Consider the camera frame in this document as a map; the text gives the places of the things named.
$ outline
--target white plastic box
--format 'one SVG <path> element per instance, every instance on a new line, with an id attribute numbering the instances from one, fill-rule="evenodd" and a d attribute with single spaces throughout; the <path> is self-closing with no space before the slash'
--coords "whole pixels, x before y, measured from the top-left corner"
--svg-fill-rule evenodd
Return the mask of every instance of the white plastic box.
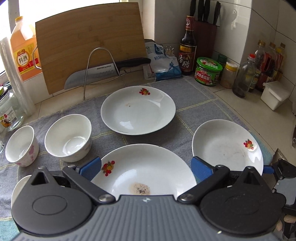
<path id="1" fill-rule="evenodd" d="M 265 89 L 261 95 L 261 100 L 272 110 L 284 103 L 290 95 L 278 81 L 264 83 L 263 85 L 265 85 Z"/>

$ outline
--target bowl with pink floral pattern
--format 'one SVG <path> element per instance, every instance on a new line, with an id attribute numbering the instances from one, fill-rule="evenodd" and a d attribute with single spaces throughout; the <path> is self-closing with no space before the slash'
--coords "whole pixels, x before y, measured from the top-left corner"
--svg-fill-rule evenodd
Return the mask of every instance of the bowl with pink floral pattern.
<path id="1" fill-rule="evenodd" d="M 33 127 L 19 128 L 9 139 L 5 148 L 5 157 L 21 167 L 27 167 L 35 161 L 39 152 L 39 144 Z"/>

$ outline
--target orange plastic jug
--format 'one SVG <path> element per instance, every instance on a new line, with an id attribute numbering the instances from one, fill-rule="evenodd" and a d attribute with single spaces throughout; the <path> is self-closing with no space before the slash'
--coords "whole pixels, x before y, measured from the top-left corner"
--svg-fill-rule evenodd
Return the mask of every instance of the orange plastic jug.
<path id="1" fill-rule="evenodd" d="M 32 25 L 23 21 L 23 16 L 15 19 L 16 26 L 12 31 L 10 44 L 16 66 L 21 74 L 22 80 L 26 81 L 40 73 L 41 69 L 34 67 L 32 53 L 37 46 L 36 31 Z M 37 66 L 40 65 L 38 49 L 34 53 Z"/>

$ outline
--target yellow label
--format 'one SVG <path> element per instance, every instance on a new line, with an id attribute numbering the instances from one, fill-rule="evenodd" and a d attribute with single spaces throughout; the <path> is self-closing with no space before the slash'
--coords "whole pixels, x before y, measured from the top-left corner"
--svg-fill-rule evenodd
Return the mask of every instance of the yellow label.
<path id="1" fill-rule="evenodd" d="M 184 45 L 180 45 L 180 51 L 183 51 L 185 53 L 191 53 L 192 52 L 192 47 L 186 47 Z"/>
<path id="2" fill-rule="evenodd" d="M 34 43 L 29 44 L 28 46 L 19 49 L 18 51 L 15 51 L 13 53 L 13 57 L 15 59 L 15 62 L 17 63 L 17 68 L 20 72 L 20 74 L 24 74 L 32 69 L 34 69 L 33 59 L 32 59 L 32 53 L 35 46 Z M 39 60 L 37 56 L 34 54 L 35 63 L 37 66 L 39 66 Z"/>

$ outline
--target red knife block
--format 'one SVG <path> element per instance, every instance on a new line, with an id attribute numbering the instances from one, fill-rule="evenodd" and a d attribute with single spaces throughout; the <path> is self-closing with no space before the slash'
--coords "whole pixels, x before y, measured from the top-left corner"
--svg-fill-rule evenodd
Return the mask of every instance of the red knife block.
<path id="1" fill-rule="evenodd" d="M 216 33 L 216 25 L 200 21 L 194 21 L 194 36 L 197 44 L 194 61 L 195 63 L 198 57 L 212 57 Z"/>

